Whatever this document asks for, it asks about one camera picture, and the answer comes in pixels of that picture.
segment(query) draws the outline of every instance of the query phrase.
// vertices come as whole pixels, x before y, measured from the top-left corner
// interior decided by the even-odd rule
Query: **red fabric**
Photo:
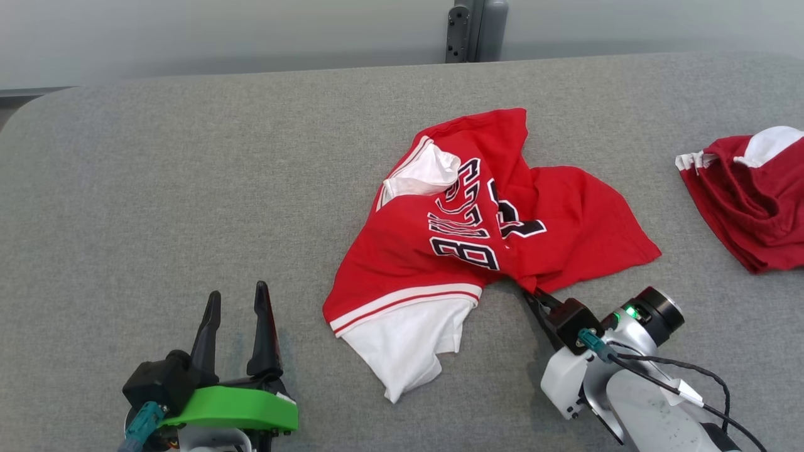
[[[804,265],[804,140],[759,167],[735,162],[752,136],[721,138],[707,167],[681,170],[701,216],[751,273]]]
[[[613,188],[578,168],[529,169],[521,155],[527,136],[525,120],[524,109],[496,110],[435,125],[416,136],[389,174],[405,162],[426,135],[442,151],[457,155],[462,164],[479,158],[479,175],[470,183],[464,183],[463,175],[459,175],[457,195],[451,201],[447,192],[402,195],[375,211],[382,194],[378,191],[368,220],[324,302],[327,322],[397,290],[454,283],[483,287],[505,276],[528,290],[537,284],[556,290],[642,265],[661,255]],[[464,193],[477,181],[477,199],[465,209],[448,214],[437,206],[437,200],[445,210],[465,205],[469,197]],[[491,181],[498,200],[489,188]],[[507,216],[503,215],[501,204],[513,206],[519,222],[510,221],[510,209]],[[467,211],[474,206],[482,214],[482,222],[468,229],[482,228],[488,237],[431,229],[429,214],[453,222],[448,225],[465,223]],[[536,220],[546,230],[540,231]],[[524,236],[514,232],[506,236],[503,231],[517,227],[525,231]],[[487,262],[488,254],[476,251],[466,251],[475,263],[455,255],[438,255],[433,240],[485,247],[493,252],[496,264]],[[440,250],[450,252],[449,246]]]

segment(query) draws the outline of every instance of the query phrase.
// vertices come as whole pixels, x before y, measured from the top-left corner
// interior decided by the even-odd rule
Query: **folded dark red cloth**
[[[701,215],[751,273],[804,265],[803,138],[778,126],[675,158]]]

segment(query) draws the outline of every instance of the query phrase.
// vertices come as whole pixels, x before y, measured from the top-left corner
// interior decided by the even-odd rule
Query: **dark red garment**
[[[418,133],[388,179],[435,146],[459,159],[457,182],[390,200],[381,187],[323,306],[336,335],[421,299],[476,303],[505,276],[556,290],[661,255],[613,188],[570,166],[528,168],[525,120],[496,110]]]
[[[802,138],[773,127],[676,158],[701,216],[751,273],[804,265]]]

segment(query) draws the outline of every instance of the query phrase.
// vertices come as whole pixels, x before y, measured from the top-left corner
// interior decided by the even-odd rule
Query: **teal connector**
[[[125,429],[125,440],[117,448],[117,452],[142,452],[148,437],[156,431],[164,418],[165,412],[156,402],[146,402]]]
[[[604,363],[610,363],[609,355],[617,356],[617,353],[610,345],[603,342],[596,334],[588,328],[581,328],[578,331],[578,339],[591,351],[594,351]]]

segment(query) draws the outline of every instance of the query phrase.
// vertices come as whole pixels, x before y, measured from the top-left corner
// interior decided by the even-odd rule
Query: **green led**
[[[639,313],[637,310],[634,309],[633,306],[626,307],[626,314],[630,315],[633,318],[639,318]]]

